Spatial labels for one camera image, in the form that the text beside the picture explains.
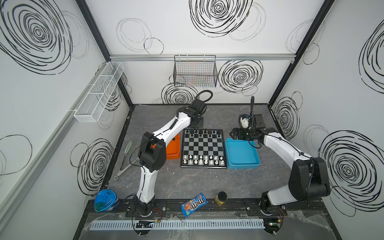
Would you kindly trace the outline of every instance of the blue container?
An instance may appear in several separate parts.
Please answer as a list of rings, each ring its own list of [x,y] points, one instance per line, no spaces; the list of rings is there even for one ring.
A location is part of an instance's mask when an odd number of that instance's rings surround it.
[[[93,207],[96,212],[112,211],[119,204],[120,201],[112,190],[103,189],[96,195],[95,204]]]
[[[257,168],[260,165],[260,159],[256,148],[252,146],[248,143],[248,141],[227,138],[225,140],[225,149],[227,151],[228,168]]]

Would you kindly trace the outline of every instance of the black lid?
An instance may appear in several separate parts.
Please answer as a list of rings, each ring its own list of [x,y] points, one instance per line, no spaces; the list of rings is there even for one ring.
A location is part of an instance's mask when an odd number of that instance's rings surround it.
[[[218,195],[217,195],[217,198],[221,202],[225,202],[227,200],[227,194],[225,192],[219,192]]]

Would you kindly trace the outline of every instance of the chessboard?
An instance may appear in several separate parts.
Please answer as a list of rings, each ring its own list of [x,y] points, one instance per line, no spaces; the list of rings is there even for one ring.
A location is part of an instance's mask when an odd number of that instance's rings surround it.
[[[180,167],[227,168],[223,130],[185,128]]]

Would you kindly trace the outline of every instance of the wall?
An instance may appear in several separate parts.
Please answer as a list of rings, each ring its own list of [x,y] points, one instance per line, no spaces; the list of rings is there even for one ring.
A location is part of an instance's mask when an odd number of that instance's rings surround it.
[[[326,160],[332,191],[323,200],[343,239],[382,239],[383,9],[336,1],[273,106],[287,139]]]
[[[296,53],[322,3],[87,1],[113,55]],[[256,103],[267,103],[289,61],[218,61],[216,65],[216,87],[204,83],[215,92],[210,103],[248,103],[252,95]],[[195,92],[203,89],[196,82],[169,89],[168,84],[174,81],[170,77],[173,62],[128,62],[125,66],[135,104],[190,103]],[[173,93],[171,99],[164,96],[167,91]]]
[[[75,1],[2,0],[0,5],[2,209],[104,59]],[[98,123],[75,122],[0,239],[72,239],[127,113],[116,88]]]

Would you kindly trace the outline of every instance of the wire basket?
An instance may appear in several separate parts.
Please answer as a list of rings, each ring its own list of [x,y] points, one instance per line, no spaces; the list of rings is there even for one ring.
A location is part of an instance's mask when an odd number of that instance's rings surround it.
[[[97,122],[124,71],[122,62],[108,62],[74,117],[79,122]]]
[[[215,55],[175,55],[174,86],[216,87],[217,68]]]

